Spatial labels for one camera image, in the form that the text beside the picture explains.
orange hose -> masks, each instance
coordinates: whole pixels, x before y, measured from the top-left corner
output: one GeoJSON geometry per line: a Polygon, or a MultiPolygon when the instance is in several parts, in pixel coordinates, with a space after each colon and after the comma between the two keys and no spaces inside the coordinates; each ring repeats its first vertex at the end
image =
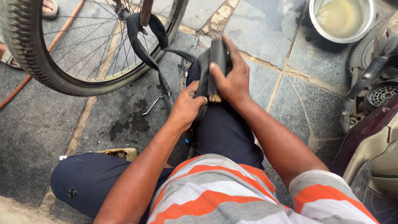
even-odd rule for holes
{"type": "MultiPolygon", "coordinates": [[[[62,36],[64,35],[66,29],[70,26],[70,24],[73,22],[79,11],[82,9],[84,3],[86,0],[80,0],[79,3],[77,4],[76,8],[73,10],[72,15],[69,17],[69,19],[65,22],[63,25],[61,31],[56,35],[56,37],[53,39],[53,41],[50,43],[50,46],[47,48],[48,52],[50,52],[54,46],[58,43],[58,41],[61,40],[62,36]]],[[[28,74],[25,79],[19,84],[17,88],[14,89],[14,91],[0,104],[0,110],[3,109],[4,106],[6,106],[20,91],[21,89],[26,85],[26,83],[29,82],[29,80],[32,77],[28,74]]]]}
{"type": "Polygon", "coordinates": [[[5,105],[7,105],[7,103],[9,103],[20,91],[21,89],[26,85],[26,83],[29,82],[30,78],[32,78],[32,76],[30,76],[29,74],[25,77],[25,79],[20,83],[20,85],[14,89],[14,91],[12,92],[12,94],[10,94],[3,102],[1,102],[0,104],[0,110],[3,109],[3,107],[5,105]]]}

bicycle tire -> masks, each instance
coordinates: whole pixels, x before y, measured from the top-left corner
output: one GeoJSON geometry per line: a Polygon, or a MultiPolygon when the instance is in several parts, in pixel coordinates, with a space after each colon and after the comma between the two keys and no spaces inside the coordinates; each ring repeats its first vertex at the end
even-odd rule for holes
{"type": "Polygon", "coordinates": [[[367,48],[367,46],[371,43],[371,41],[377,36],[378,32],[380,31],[381,28],[391,19],[391,17],[394,15],[392,13],[391,15],[387,16],[383,20],[381,20],[377,25],[375,25],[369,32],[364,36],[358,44],[355,46],[355,48],[352,50],[349,60],[348,60],[348,71],[351,72],[351,68],[360,68],[362,71],[364,71],[367,68],[367,65],[364,65],[362,62],[363,59],[363,54],[367,48]]]}
{"type": "MultiPolygon", "coordinates": [[[[28,74],[53,90],[73,96],[102,95],[128,85],[150,69],[142,63],[120,78],[96,84],[73,79],[58,67],[47,51],[41,24],[42,1],[3,0],[2,4],[2,34],[8,50],[28,74]]],[[[188,0],[173,2],[174,13],[167,29],[169,42],[178,30],[187,4],[188,0]]],[[[159,45],[151,53],[155,61],[163,54],[159,45]]]]}

motorcycle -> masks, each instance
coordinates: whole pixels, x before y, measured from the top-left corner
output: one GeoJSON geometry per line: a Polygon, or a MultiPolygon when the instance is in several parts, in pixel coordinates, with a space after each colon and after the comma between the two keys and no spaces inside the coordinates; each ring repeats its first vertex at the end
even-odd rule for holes
{"type": "Polygon", "coordinates": [[[347,135],[332,167],[380,223],[398,223],[397,59],[398,12],[351,53],[351,90],[340,119],[347,135]]]}

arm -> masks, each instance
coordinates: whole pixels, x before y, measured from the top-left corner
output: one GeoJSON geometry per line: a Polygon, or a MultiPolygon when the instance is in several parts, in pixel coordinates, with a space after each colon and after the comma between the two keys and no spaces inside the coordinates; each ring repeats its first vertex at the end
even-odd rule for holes
{"type": "Polygon", "coordinates": [[[205,97],[193,99],[198,86],[199,81],[193,82],[180,93],[167,122],[106,196],[94,224],[139,223],[179,137],[207,103],[205,97]]]}
{"type": "Polygon", "coordinates": [[[210,64],[219,94],[246,120],[286,186],[289,187],[289,183],[305,171],[329,171],[295,134],[252,100],[249,95],[250,68],[232,41],[226,36],[222,40],[230,52],[233,70],[225,77],[216,64],[210,64]]]}

orange and white striped shirt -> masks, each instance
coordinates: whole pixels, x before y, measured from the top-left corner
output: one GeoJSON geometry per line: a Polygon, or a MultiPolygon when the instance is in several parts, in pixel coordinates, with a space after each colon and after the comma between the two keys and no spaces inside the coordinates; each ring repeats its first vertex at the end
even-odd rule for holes
{"type": "Polygon", "coordinates": [[[263,170],[206,154],[176,167],[154,195],[147,223],[378,223],[333,173],[302,173],[289,191],[296,212],[279,203],[263,170]]]}

